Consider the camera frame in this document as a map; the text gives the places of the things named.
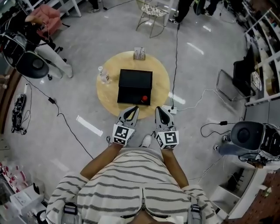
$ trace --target round wooden table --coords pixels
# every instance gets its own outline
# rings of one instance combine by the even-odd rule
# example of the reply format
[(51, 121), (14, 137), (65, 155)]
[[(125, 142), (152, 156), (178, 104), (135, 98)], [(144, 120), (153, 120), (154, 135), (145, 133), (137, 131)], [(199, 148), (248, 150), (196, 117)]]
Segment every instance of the round wooden table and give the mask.
[(132, 104), (117, 103), (121, 69), (153, 72), (150, 106), (138, 105), (140, 109), (138, 119), (153, 115), (156, 107), (165, 103), (170, 90), (169, 76), (162, 63), (153, 56), (147, 54), (144, 61), (133, 60), (133, 51), (122, 52), (106, 61), (103, 67), (108, 71), (111, 82), (103, 84), (98, 75), (97, 95), (102, 105), (113, 115), (118, 116), (120, 111), (132, 106)]

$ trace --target jeans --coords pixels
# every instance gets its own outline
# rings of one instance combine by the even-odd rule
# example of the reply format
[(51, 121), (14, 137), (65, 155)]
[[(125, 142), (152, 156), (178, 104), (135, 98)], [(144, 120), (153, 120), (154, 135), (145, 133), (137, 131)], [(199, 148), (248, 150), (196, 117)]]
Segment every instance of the jeans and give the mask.
[(93, 9), (99, 9), (98, 0), (88, 0), (91, 4)]
[(220, 0), (211, 0), (210, 5), (206, 8), (209, 15), (213, 15)]
[[(227, 141), (219, 146), (217, 152), (220, 153), (221, 155), (236, 155), (236, 156), (242, 156), (247, 153), (258, 153), (258, 150), (249, 150), (249, 149), (244, 149), (241, 148), (237, 145), (230, 144), (231, 142), (231, 137), (230, 133), (227, 134)], [(242, 158), (255, 158), (256, 154), (248, 154), (242, 156)]]
[(69, 78), (73, 76), (72, 66), (66, 64), (63, 59), (49, 46), (42, 45), (36, 47), (34, 50), (37, 54), (39, 54), (42, 58), (51, 61), (55, 67), (51, 64), (49, 66), (49, 75), (62, 78), (62, 74), (66, 74)]
[(179, 14), (176, 17), (175, 21), (180, 23), (186, 17), (189, 12), (189, 7), (191, 6), (193, 0), (180, 0), (178, 4)]

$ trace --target gold wire chair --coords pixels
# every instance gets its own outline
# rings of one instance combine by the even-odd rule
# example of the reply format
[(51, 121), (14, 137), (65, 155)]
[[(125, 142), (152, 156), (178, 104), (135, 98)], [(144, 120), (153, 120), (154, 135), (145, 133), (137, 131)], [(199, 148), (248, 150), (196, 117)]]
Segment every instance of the gold wire chair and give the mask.
[[(143, 23), (145, 23), (145, 22), (148, 22), (148, 21), (150, 20), (150, 17), (153, 17), (153, 18), (154, 18), (154, 22), (153, 22), (152, 29), (151, 29), (151, 31), (150, 31), (150, 38), (153, 38), (153, 37), (159, 36), (159, 35), (163, 32), (163, 30), (165, 29), (165, 16), (166, 16), (167, 12), (164, 11), (164, 10), (162, 10), (162, 9), (160, 9), (160, 8), (158, 8), (158, 7), (156, 7), (156, 6), (150, 5), (150, 4), (146, 3), (145, 1), (146, 1), (146, 0), (143, 0), (143, 1), (136, 0), (139, 9), (142, 11), (142, 15), (141, 15), (141, 17), (140, 17), (140, 20), (139, 20), (139, 22), (138, 22), (138, 25), (137, 25), (137, 27), (136, 27), (136, 30), (138, 29), (138, 27), (139, 27), (141, 24), (143, 24)], [(141, 22), (141, 20), (144, 18), (145, 15), (147, 15), (147, 16), (149, 17), (149, 19), (148, 19), (148, 20), (145, 20), (145, 21), (143, 21), (143, 22)], [(162, 29), (162, 31), (159, 32), (158, 34), (152, 36), (152, 32), (153, 32), (153, 29), (154, 29), (154, 24), (155, 24), (156, 19), (157, 19), (158, 17), (163, 17), (163, 26), (162, 26), (163, 29)]]

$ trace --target pink armchair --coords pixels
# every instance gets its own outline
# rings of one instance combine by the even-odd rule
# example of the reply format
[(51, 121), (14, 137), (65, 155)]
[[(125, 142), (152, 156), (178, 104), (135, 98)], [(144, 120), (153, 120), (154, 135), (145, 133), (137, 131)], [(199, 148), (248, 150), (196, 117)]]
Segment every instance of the pink armchair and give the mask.
[[(48, 6), (46, 4), (40, 5), (33, 12), (31, 12), (30, 15), (33, 15), (33, 16), (36, 16), (36, 17), (42, 19), (43, 22), (45, 22), (47, 24), (50, 35), (52, 35), (62, 25), (59, 10), (51, 8), (50, 6)], [(44, 34), (44, 33), (48, 32), (48, 29), (47, 29), (47, 27), (45, 27), (43, 30), (37, 31), (37, 33), (41, 37), (45, 38), (46, 34)]]

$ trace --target black box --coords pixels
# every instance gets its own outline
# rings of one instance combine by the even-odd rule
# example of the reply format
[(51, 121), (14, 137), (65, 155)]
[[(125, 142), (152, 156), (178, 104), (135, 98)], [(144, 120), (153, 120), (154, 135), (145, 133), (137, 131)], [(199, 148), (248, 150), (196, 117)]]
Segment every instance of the black box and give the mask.
[(153, 72), (121, 69), (118, 103), (151, 104)]

